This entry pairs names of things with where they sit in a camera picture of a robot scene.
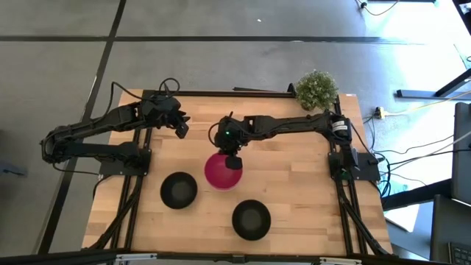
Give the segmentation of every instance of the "wooden table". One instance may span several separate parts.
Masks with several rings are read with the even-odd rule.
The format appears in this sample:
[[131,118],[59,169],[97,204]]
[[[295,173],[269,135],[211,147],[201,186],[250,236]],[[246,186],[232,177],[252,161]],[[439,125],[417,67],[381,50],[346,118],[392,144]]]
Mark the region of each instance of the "wooden table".
[[[275,118],[304,116],[294,99],[177,96],[191,120],[185,139],[173,130],[152,131],[152,161],[144,178],[132,250],[149,252],[244,253],[278,255],[345,255],[339,203],[327,163],[329,143],[320,134],[303,132],[252,141],[240,152],[244,174],[231,191],[216,191],[204,176],[205,161],[216,152],[208,141],[208,128],[234,112]],[[123,93],[120,105],[135,99]],[[366,140],[355,95],[341,94],[342,113]],[[110,144],[131,141],[133,132],[113,132]],[[358,137],[353,146],[364,148]],[[160,185],[173,172],[188,172],[198,183],[195,201],[182,210],[167,208]],[[83,247],[92,245],[116,215],[123,177],[100,184],[88,220]],[[356,181],[361,216],[384,249],[392,251],[378,191]],[[269,233],[259,241],[238,237],[231,225],[233,209],[246,199],[257,199],[272,215]],[[127,220],[121,226],[124,244]],[[354,250],[358,252],[355,225],[350,220]]]

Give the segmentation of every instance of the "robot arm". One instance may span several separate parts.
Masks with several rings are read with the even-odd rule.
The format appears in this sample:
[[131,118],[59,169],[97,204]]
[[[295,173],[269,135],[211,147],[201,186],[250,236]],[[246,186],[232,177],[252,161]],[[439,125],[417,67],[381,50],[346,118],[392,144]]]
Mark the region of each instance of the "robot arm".
[[72,157],[92,157],[133,163],[132,160],[139,157],[138,146],[134,143],[113,146],[82,144],[77,140],[110,131],[124,132],[149,127],[172,128],[179,138],[184,138],[188,132],[186,122],[190,118],[185,117],[186,113],[180,111],[180,107],[181,104],[173,97],[154,96],[112,109],[97,119],[57,127],[40,143],[43,160],[61,163]]
[[240,169],[242,161],[237,152],[250,141],[262,141],[281,133],[318,132],[341,147],[343,164],[357,166],[356,151],[351,147],[352,130],[350,120],[325,111],[314,116],[275,119],[271,116],[245,116],[243,121],[232,118],[232,113],[218,123],[214,145],[219,153],[228,155],[226,166]]

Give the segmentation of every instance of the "white cable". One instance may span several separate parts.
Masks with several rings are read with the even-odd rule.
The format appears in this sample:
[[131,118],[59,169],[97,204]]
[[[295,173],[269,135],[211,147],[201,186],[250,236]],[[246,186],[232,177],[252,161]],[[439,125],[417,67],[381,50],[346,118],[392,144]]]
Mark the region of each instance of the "white cable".
[[430,156],[430,155],[433,155],[433,154],[435,154],[435,153],[437,153],[437,152],[440,152],[440,151],[442,151],[443,149],[445,149],[445,148],[447,148],[447,147],[449,147],[449,146],[451,146],[451,145],[454,145],[454,144],[458,143],[459,141],[465,139],[468,135],[471,135],[471,131],[469,131],[467,134],[461,136],[460,138],[456,139],[456,141],[454,141],[453,143],[448,144],[447,146],[442,147],[442,148],[436,150],[435,152],[432,152],[432,153],[430,153],[430,154],[428,154],[428,155],[423,155],[423,156],[418,157],[418,158],[416,158],[416,159],[414,159],[414,160],[410,160],[410,161],[405,162],[404,164],[401,164],[401,165],[399,165],[399,166],[396,166],[395,168],[391,169],[390,172],[393,172],[394,170],[399,169],[401,166],[405,166],[405,165],[407,165],[407,164],[410,163],[410,162],[414,162],[414,161],[416,161],[416,160],[419,160],[420,158],[426,158],[427,156]]

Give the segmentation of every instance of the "table leg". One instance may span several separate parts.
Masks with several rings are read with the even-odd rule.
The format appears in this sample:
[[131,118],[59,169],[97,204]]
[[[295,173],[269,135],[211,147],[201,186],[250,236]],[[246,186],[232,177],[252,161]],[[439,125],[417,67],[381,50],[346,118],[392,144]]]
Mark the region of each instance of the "table leg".
[[[413,91],[413,90],[398,90],[397,97],[409,99],[449,99],[450,97],[458,96],[462,92],[455,92],[464,84],[471,81],[471,68],[460,74],[453,81],[446,84],[438,91]],[[460,96],[460,100],[471,100],[471,94]]]
[[451,179],[390,195],[382,198],[381,202],[383,210],[389,211],[432,200],[437,194],[451,198]]

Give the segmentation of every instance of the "electrical outlet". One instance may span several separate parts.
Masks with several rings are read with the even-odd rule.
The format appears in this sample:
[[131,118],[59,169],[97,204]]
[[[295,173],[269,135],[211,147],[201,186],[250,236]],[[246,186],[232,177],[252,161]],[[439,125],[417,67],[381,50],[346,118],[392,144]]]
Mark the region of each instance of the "electrical outlet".
[[384,111],[384,107],[376,107],[375,118],[384,119],[385,117],[386,117],[386,111]]

